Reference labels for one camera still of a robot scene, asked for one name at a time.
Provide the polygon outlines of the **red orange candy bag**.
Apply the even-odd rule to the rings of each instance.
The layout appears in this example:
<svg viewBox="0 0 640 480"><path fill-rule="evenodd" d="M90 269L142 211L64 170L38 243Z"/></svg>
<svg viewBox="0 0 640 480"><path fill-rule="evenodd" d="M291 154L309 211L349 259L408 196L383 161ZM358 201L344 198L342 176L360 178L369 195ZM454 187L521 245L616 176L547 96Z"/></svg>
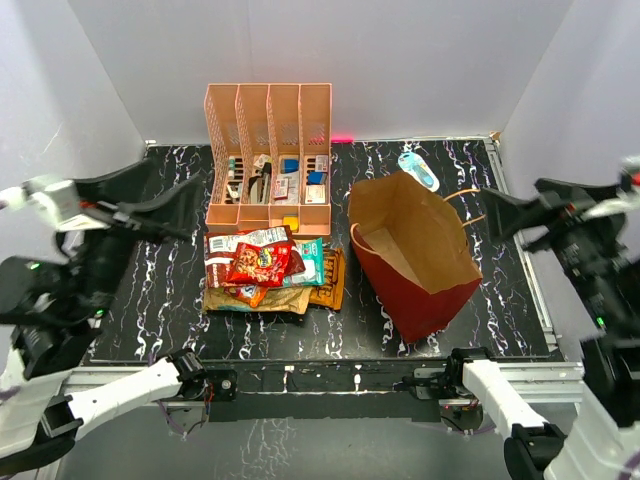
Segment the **red orange candy bag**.
<svg viewBox="0 0 640 480"><path fill-rule="evenodd" d="M231 286L224 288L224 292L227 295L243 302L251 308L256 308L262 303L268 290L268 287L260 285Z"/></svg>

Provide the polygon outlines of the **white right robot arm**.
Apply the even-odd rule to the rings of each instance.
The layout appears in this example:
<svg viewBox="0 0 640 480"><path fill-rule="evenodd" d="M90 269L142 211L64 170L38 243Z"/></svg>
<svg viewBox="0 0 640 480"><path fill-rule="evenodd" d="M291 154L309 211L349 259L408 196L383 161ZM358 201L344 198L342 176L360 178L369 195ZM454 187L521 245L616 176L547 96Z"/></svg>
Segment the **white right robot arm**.
<svg viewBox="0 0 640 480"><path fill-rule="evenodd" d="M539 229L529 253L550 251L596 333L574 364L522 376L484 349L456 349L441 385L478 401L503 440L513 479L635 479L639 475L639 264L619 243L639 207L639 177L609 186L540 179L521 200L483 189L495 242Z"/></svg>

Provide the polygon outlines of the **teal white snack packet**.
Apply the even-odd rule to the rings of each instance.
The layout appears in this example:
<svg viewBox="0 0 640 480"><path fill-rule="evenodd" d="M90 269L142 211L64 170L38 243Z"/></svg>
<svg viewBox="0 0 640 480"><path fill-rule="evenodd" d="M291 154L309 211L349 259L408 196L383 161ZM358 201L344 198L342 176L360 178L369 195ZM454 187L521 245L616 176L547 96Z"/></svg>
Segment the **teal white snack packet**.
<svg viewBox="0 0 640 480"><path fill-rule="evenodd" d="M325 283L323 240L297 242L294 250L300 255L304 270L285 276L282 287L322 286Z"/></svg>

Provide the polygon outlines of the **orange snack packet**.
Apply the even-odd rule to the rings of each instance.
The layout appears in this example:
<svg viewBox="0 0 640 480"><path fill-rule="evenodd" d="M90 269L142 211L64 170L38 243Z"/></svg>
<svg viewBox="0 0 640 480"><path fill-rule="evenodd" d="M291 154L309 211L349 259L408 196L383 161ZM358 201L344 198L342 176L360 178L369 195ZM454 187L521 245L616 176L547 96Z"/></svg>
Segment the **orange snack packet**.
<svg viewBox="0 0 640 480"><path fill-rule="evenodd" d="M324 253L325 282L311 290L309 303L340 311L344 299L346 258L342 248L327 248Z"/></svg>

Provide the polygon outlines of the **red brown paper bag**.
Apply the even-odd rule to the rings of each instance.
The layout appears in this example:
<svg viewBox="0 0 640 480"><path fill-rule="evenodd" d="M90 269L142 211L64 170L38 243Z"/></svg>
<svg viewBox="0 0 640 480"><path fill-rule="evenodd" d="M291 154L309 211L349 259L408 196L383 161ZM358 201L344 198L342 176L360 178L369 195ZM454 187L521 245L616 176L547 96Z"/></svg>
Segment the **red brown paper bag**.
<svg viewBox="0 0 640 480"><path fill-rule="evenodd" d="M406 343L445 329L483 280L449 199L407 173L354 183L348 219L361 268Z"/></svg>

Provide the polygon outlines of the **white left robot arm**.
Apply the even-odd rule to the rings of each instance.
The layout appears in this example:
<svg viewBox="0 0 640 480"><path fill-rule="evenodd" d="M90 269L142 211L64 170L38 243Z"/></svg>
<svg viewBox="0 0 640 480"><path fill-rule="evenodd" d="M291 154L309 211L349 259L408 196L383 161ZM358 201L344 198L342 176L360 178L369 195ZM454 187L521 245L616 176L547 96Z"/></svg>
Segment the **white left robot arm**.
<svg viewBox="0 0 640 480"><path fill-rule="evenodd" d="M128 411L177 396L194 399L206 388L204 366L185 348L93 390L62 389L100 335L98 321L136 245L187 241L196 227L203 178L135 202L132 187L151 169L144 161L92 179L39 176L1 194L5 209L34 207L57 244L73 232L83 236L62 262L12 256L1 265L1 321L12 327L1 375L3 477L61 459L87 433Z"/></svg>

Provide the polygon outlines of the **gold snack packet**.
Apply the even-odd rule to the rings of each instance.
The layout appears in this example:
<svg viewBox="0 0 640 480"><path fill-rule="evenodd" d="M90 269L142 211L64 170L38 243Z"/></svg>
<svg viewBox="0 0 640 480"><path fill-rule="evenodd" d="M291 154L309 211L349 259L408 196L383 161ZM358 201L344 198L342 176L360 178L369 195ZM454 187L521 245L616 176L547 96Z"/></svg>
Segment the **gold snack packet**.
<svg viewBox="0 0 640 480"><path fill-rule="evenodd" d="M249 304L225 293L222 288L206 289L203 296L202 311L290 312L302 315L309 305L311 291L312 288L310 286L271 289L257 307L251 307Z"/></svg>

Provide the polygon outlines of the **small red snack packet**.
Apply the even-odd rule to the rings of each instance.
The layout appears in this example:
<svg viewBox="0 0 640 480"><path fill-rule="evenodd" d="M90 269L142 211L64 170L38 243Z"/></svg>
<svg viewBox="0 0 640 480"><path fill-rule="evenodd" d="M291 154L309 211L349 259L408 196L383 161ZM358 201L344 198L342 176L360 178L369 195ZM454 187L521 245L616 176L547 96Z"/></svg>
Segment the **small red snack packet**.
<svg viewBox="0 0 640 480"><path fill-rule="evenodd" d="M226 282L231 285L280 287L291 259L290 245L238 244Z"/></svg>

